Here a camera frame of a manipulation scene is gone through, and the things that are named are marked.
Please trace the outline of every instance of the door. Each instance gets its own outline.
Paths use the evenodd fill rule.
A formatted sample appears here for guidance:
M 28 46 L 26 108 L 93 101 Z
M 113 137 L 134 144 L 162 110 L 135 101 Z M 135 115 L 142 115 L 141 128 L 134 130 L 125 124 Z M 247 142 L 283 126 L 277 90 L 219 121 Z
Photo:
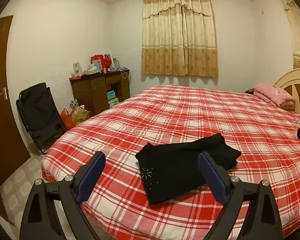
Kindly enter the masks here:
M 0 18 L 0 185 L 30 158 L 13 117 L 7 87 L 6 54 L 11 22 L 12 16 Z

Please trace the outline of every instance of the headboard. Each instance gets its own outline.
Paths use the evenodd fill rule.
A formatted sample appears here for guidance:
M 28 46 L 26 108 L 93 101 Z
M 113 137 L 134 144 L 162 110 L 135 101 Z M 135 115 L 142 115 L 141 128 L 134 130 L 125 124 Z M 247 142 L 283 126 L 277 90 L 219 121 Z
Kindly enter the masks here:
M 300 68 L 286 73 L 275 85 L 295 97 L 295 112 L 300 114 Z

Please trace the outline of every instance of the blue clamp pad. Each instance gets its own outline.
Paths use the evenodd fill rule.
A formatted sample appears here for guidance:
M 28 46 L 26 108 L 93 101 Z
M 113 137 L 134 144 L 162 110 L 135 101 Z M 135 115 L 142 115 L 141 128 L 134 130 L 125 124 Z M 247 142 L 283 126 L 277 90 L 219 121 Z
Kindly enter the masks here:
M 78 184 L 78 194 L 76 201 L 80 205 L 89 199 L 94 186 L 96 185 L 103 169 L 106 165 L 106 156 L 103 152 L 100 152 L 98 157 L 92 163 L 85 176 Z
M 208 158 L 205 157 L 203 153 L 200 153 L 197 163 L 198 168 L 201 171 L 206 183 L 210 187 L 215 200 L 219 203 L 222 203 L 223 206 L 226 205 L 226 203 L 229 201 L 226 185 L 213 168 Z

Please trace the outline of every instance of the bed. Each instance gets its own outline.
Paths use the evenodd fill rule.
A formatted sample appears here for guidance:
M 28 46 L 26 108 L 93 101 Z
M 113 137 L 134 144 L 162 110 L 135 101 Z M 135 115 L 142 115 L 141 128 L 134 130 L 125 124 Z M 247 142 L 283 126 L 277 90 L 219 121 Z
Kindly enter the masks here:
M 62 180 L 87 163 L 96 151 L 106 167 L 82 209 L 117 240 L 203 239 L 222 205 L 207 186 L 149 205 L 135 154 L 154 145 L 194 141 L 220 132 L 242 152 L 229 174 L 242 181 L 270 182 L 284 236 L 300 226 L 300 70 L 276 85 L 297 97 L 296 112 L 271 106 L 248 94 L 155 86 L 66 132 L 42 161 L 48 181 Z M 230 235 L 236 239 L 248 204 Z

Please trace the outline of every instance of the white wall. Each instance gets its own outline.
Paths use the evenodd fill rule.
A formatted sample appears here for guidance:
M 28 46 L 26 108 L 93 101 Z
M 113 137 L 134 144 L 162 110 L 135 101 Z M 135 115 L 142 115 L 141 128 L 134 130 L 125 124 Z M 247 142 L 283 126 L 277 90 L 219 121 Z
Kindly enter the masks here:
M 219 77 L 141 74 L 143 0 L 107 5 L 97 0 L 11 0 L 1 17 L 14 15 L 7 51 L 7 80 L 15 100 L 39 82 L 51 88 L 59 111 L 73 99 L 73 62 L 85 68 L 94 54 L 110 52 L 131 71 L 131 96 L 158 84 L 243 92 L 256 82 L 275 82 L 292 69 L 292 36 L 280 0 L 211 0 Z
M 131 95 L 158 84 L 179 84 L 244 92 L 255 83 L 255 24 L 250 0 L 211 0 L 218 50 L 218 79 L 141 74 L 143 0 L 110 6 L 111 49 L 131 71 Z
M 7 81 L 21 136 L 32 142 L 16 108 L 19 93 L 40 82 L 51 88 L 59 111 L 73 99 L 74 62 L 108 53 L 108 5 L 97 0 L 11 0 L 1 17 L 13 15 L 7 50 Z
M 275 83 L 293 70 L 290 25 L 281 0 L 254 0 L 253 5 L 256 15 L 256 81 Z

